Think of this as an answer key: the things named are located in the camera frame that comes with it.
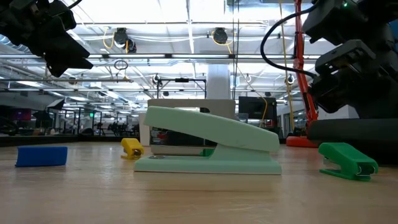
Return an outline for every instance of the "ceiling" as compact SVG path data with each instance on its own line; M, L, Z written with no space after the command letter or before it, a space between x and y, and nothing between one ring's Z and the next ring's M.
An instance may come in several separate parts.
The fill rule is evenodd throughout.
M71 4L72 0L63 0ZM230 4L224 0L83 0L77 7L73 8L77 27L68 31L86 50L93 55L99 54L125 54L124 50L112 43L113 32L118 27L127 28L129 37L136 43L137 54L223 54L228 55L229 50L225 45L217 45L211 38L211 33L216 27L224 27L231 41L233 32L239 31L239 38L230 45L232 52L239 52L244 58L257 56L257 58L239 60L238 66L252 87L256 90L285 90L285 72L264 63L258 58L259 46L265 33L270 26L280 19L280 8L278 0L241 0L239 13L235 3L234 12ZM294 13L293 0L282 1L282 14L287 16ZM310 7L310 1L303 1L303 9ZM285 39L279 37L281 28L275 30L267 41L265 52L276 55L275 61L283 64L284 42L288 58L294 50L294 20L288 21L284 26ZM305 55L311 57L306 59L304 69L312 70L317 55L334 48L327 41L320 40L314 44L305 42ZM26 54L12 44L0 44L0 53L4 54ZM69 99L70 102L92 102L92 103L139 103L145 108L146 100L156 97L155 85L152 79L155 74L160 78L196 78L206 79L209 63L228 63L230 74L233 74L233 62L231 59L217 60L212 58L153 58L153 55L141 58L125 58L128 68L119 71L115 69L114 63L117 58L103 59L91 58L95 67L91 70L69 69L61 77L84 78L90 81L57 82L45 71L45 62L41 59L27 57L1 59L3 67L0 74L3 78L21 79L54 79L53 82L11 83L8 88L21 89L53 89L50 94L63 96L78 96L86 98L79 101ZM288 66L292 67L293 61L289 59ZM237 96L255 95L253 92L244 92L251 88L239 78L236 89ZM115 91L68 91L73 89L105 89ZM170 91L165 98L204 98L204 92L199 83L175 83L170 82L163 90L190 90L186 92ZM285 100L284 92L272 93L274 97Z

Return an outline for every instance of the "stapler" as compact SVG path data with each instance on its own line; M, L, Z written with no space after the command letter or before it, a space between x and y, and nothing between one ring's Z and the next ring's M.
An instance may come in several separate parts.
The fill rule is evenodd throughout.
M270 152L279 150L278 135L250 124L212 114L158 106L148 107L145 125L191 134L217 142L205 156L147 156L134 171L207 174L281 174Z
M341 167L340 170L321 169L324 174L334 175L349 180L371 180L371 174L377 174L379 166L377 162L355 149L347 143L322 143L319 153L325 159Z

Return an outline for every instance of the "table surface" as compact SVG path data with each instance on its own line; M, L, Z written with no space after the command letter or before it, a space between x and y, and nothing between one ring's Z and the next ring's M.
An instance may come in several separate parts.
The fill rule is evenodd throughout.
M14 167L0 148L1 223L396 223L398 170L371 182L319 173L317 149L281 146L282 175L133 172L116 142L67 144L65 167Z

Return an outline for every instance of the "blue sponge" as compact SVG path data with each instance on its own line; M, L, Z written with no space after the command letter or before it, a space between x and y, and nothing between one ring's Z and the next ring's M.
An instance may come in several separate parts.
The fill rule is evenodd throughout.
M63 166L67 163L67 156L66 146L21 146L18 147L18 159L15 166Z

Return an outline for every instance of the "white column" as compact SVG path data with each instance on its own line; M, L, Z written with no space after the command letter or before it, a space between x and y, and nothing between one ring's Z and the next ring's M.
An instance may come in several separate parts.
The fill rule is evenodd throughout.
M207 99L230 99L231 86L228 64L208 65Z

